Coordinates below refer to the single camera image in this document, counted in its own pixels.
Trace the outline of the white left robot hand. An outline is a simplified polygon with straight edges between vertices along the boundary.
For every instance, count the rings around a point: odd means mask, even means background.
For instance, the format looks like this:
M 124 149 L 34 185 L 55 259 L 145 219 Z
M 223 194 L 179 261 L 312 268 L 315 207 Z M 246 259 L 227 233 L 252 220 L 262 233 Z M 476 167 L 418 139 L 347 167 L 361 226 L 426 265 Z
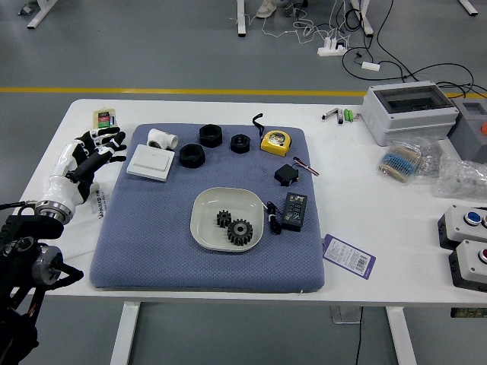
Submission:
M 87 131 L 70 141 L 51 172 L 48 189 L 35 205 L 35 214 L 67 224 L 75 209 L 88 200 L 96 171 L 126 159 L 116 155 L 126 149 L 125 137 L 126 133 L 114 126 Z

